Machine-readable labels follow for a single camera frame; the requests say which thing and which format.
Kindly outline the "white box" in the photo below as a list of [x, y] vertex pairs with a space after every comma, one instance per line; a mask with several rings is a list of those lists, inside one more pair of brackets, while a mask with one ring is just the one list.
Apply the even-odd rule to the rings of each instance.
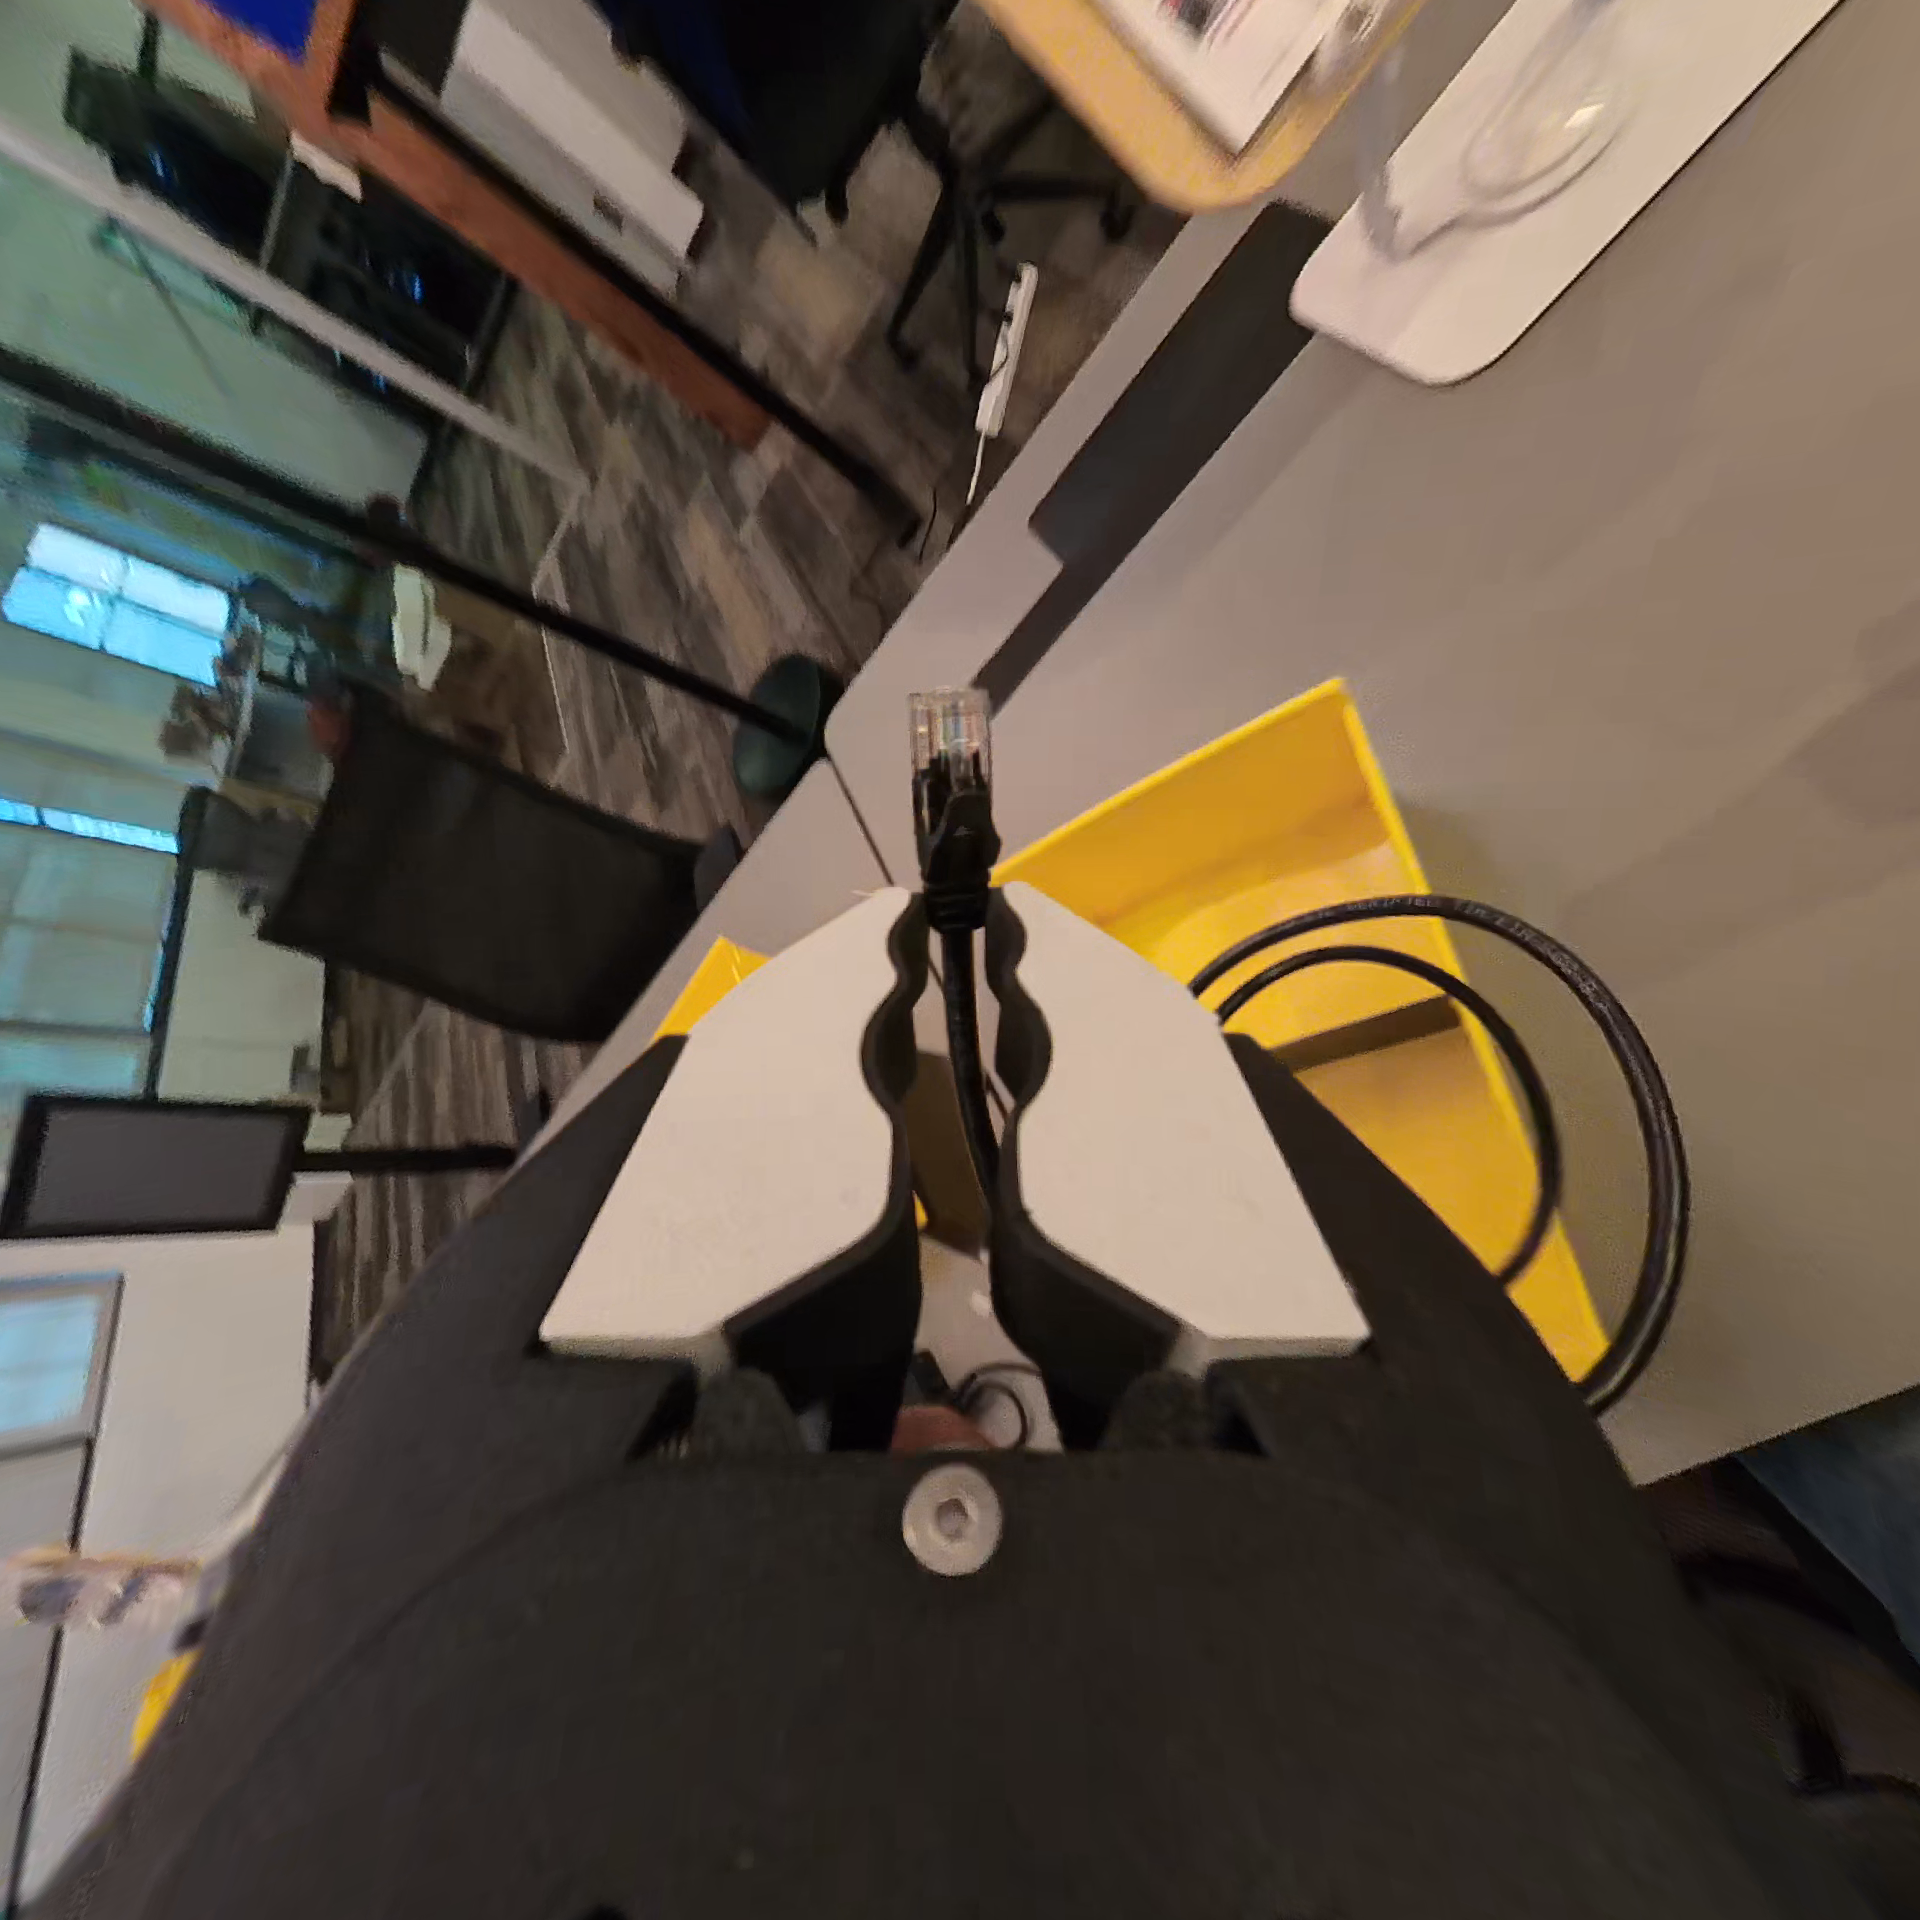
[[646, 65], [626, 65], [588, 2], [468, 2], [442, 115], [507, 177], [673, 298], [705, 227], [678, 173], [689, 116]]

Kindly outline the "light wooden round table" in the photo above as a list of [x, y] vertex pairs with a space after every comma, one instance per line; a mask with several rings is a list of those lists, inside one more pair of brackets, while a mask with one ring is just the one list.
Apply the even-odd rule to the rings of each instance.
[[1273, 199], [1404, 53], [1425, 2], [1360, 5], [1354, 48], [1316, 77], [1305, 68], [1256, 138], [1230, 151], [1090, 2], [981, 2], [1020, 59], [1142, 194], [1179, 212]]

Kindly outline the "white power strip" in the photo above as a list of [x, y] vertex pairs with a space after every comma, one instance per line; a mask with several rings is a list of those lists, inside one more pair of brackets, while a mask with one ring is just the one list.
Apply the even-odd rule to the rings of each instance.
[[1012, 285], [1000, 313], [989, 365], [976, 395], [973, 432], [984, 444], [1001, 435], [1037, 291], [1037, 266], [1030, 261], [1018, 263]]

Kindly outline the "white table mat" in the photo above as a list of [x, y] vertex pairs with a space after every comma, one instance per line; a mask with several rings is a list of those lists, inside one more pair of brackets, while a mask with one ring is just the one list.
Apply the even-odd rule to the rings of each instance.
[[[1398, 73], [1394, 199], [1419, 231], [1451, 212], [1456, 162], [1563, 5], [1506, 5], [1422, 115]], [[1630, 115], [1605, 155], [1509, 224], [1454, 227], [1379, 256], [1354, 205], [1293, 284], [1291, 316], [1428, 388], [1488, 371], [1677, 179], [1836, 9], [1834, 2], [1624, 5]], [[1360, 155], [1360, 99], [1352, 109]]]

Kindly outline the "yellow plastic bin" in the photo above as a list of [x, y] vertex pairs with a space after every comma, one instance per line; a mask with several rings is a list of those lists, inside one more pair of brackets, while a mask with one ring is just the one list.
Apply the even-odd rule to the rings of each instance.
[[[1427, 893], [1348, 690], [1325, 684], [1009, 855], [1040, 893], [1168, 977], [1322, 905]], [[1300, 1015], [1241, 1015], [1269, 1042], [1262, 1114], [1340, 1261], [1393, 1281], [1467, 1258], [1497, 1272], [1539, 1199], [1517, 1067], [1459, 989], [1310, 988]]]

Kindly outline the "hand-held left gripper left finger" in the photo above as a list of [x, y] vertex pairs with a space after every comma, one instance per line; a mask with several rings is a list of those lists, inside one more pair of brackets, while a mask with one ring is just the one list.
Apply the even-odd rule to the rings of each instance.
[[906, 1136], [922, 996], [922, 898], [888, 887], [664, 1044], [541, 1344], [707, 1383], [757, 1372], [822, 1411], [833, 1450], [889, 1450], [923, 1297]]

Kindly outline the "person's leg in jeans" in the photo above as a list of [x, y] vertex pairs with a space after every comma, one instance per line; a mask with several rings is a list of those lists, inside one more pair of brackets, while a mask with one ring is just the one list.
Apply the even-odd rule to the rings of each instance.
[[1917, 1391], [1881, 1399], [1740, 1455], [1886, 1610], [1917, 1652]]

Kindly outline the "black pole stand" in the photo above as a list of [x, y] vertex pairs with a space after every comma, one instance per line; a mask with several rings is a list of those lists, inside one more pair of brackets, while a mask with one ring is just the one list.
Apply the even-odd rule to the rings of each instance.
[[2, 349], [2, 383], [4, 395], [28, 402], [60, 426], [76, 427], [88, 439], [104, 441], [149, 477], [181, 482], [188, 492], [217, 498], [251, 519], [289, 522], [310, 545], [350, 548], [369, 563], [404, 568], [433, 584], [468, 593], [498, 612], [563, 635], [593, 656], [613, 661], [652, 684], [726, 716], [736, 727], [734, 783], [747, 797], [782, 802], [804, 772], [826, 759], [826, 721], [833, 709], [827, 703], [829, 680], [813, 661], [794, 656], [792, 665], [813, 690], [817, 704], [810, 709], [802, 709], [798, 699], [771, 704], [761, 696], [734, 690], [689, 663], [625, 634], [609, 632], [549, 597], [501, 584], [480, 568], [434, 547], [395, 514], [352, 511], [333, 497], [166, 423], [130, 401], [28, 353]]

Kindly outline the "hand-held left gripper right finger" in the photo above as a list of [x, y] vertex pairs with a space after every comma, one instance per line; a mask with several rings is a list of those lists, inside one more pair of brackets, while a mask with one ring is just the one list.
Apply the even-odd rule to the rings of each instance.
[[984, 969], [1005, 1093], [992, 1300], [1064, 1450], [1149, 1376], [1344, 1360], [1369, 1322], [1212, 1013], [1025, 880], [992, 892]]

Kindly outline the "brown wooden bench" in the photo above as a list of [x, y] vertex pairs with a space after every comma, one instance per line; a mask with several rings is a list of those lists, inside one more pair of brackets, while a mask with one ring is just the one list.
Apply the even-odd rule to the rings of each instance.
[[450, 132], [433, 131], [424, 108], [374, 87], [364, 105], [336, 109], [356, 5], [315, 5], [300, 58], [257, 36], [227, 5], [155, 2], [141, 9], [230, 68], [289, 131], [412, 201], [616, 349], [686, 413], [707, 421], [736, 448], [757, 451], [774, 421], [771, 405], [753, 394], [753, 373], [673, 303], [489, 159], [466, 154]]

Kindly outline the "clear drinking glass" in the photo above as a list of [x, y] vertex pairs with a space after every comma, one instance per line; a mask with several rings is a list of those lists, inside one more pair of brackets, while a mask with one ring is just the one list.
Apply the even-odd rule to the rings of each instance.
[[1562, 8], [1459, 155], [1451, 212], [1419, 231], [1393, 186], [1402, 53], [1382, 56], [1360, 96], [1355, 208], [1369, 247], [1382, 258], [1409, 258], [1454, 227], [1515, 221], [1582, 179], [1630, 115], [1624, 24], [1624, 5]]

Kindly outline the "flat dark monitor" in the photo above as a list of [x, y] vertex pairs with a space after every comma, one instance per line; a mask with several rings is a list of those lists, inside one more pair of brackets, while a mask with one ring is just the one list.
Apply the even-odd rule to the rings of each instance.
[[298, 1179], [300, 1107], [137, 1096], [22, 1098], [8, 1241], [272, 1233]]

